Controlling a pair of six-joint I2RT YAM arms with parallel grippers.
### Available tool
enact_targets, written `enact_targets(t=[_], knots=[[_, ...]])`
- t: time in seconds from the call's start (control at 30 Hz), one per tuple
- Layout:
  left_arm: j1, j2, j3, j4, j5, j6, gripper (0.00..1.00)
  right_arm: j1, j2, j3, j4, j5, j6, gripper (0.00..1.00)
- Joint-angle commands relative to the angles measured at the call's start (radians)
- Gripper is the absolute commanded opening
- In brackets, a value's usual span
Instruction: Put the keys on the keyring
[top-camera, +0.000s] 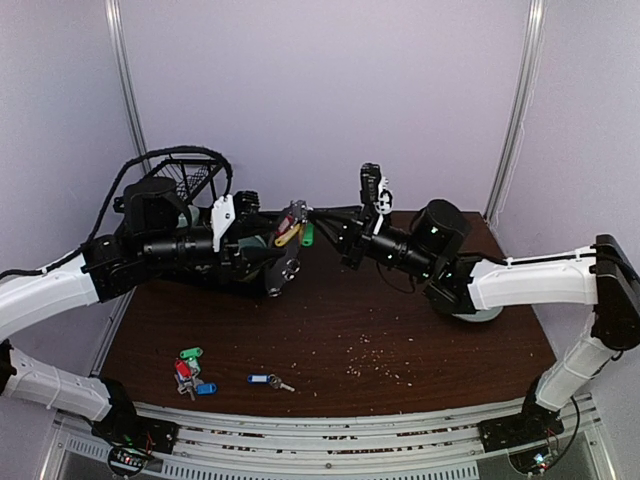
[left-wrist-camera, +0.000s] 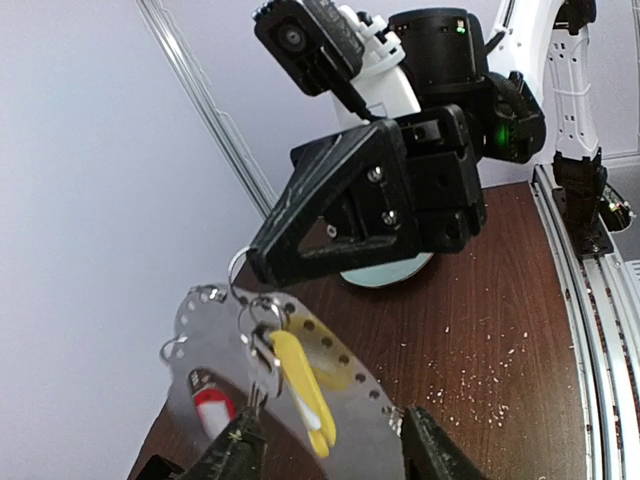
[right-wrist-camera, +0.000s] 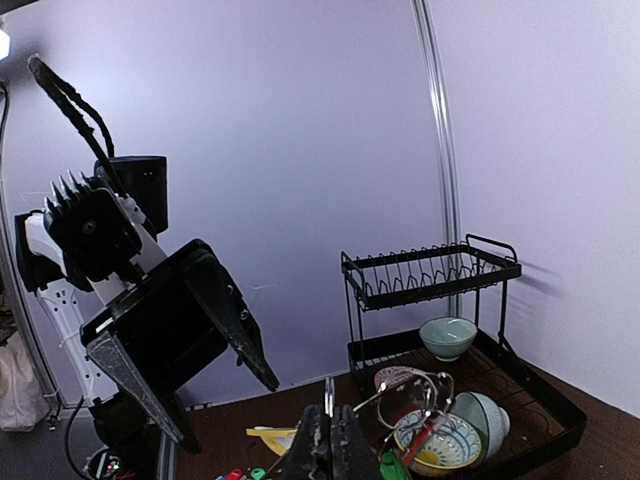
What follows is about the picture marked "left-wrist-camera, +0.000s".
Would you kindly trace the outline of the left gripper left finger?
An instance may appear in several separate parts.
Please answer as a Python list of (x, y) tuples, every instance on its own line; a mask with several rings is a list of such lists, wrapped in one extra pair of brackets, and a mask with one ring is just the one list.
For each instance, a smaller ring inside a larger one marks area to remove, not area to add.
[(180, 480), (260, 480), (265, 435), (256, 407), (243, 408)]

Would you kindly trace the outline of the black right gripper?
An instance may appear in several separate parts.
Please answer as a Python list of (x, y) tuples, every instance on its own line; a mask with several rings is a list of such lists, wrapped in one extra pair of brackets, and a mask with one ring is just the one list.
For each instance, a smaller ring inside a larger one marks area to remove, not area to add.
[(455, 104), (311, 141), (291, 160), (246, 253), (265, 284), (457, 253), (485, 222), (473, 137)]

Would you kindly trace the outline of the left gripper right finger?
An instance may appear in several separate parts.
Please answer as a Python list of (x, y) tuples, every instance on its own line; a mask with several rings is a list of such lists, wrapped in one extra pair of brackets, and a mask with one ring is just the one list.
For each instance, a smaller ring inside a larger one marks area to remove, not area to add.
[(404, 411), (401, 444), (406, 479), (487, 479), (423, 407)]

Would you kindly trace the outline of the red key tag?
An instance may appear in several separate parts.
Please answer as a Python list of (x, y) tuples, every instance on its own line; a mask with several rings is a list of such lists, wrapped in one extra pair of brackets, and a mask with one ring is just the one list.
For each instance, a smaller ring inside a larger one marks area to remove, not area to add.
[(236, 406), (213, 372), (196, 368), (189, 374), (191, 399), (204, 432), (215, 439), (235, 418)]

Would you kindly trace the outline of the yellow key tag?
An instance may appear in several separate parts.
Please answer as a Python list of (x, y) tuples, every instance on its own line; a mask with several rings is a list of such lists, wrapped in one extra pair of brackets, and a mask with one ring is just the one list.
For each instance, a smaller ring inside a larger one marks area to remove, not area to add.
[(312, 450), (318, 458), (325, 459), (335, 446), (337, 429), (307, 355), (298, 338), (288, 331), (272, 332), (269, 339), (305, 426)]

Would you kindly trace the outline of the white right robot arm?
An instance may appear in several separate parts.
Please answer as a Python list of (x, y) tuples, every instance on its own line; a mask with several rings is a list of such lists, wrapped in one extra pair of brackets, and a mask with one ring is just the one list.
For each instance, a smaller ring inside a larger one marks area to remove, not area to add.
[(564, 120), (554, 172), (584, 236), (606, 182), (587, 101), (596, 15), (592, 1), (504, 1), (485, 38), (462, 8), (257, 8), (256, 37), (304, 94), (333, 97), (340, 129), (293, 149), (293, 175), (246, 253), (255, 276), (285, 287), (371, 268), (386, 285), (462, 251), (486, 221), (478, 162), (525, 164), (544, 146), (547, 67)]

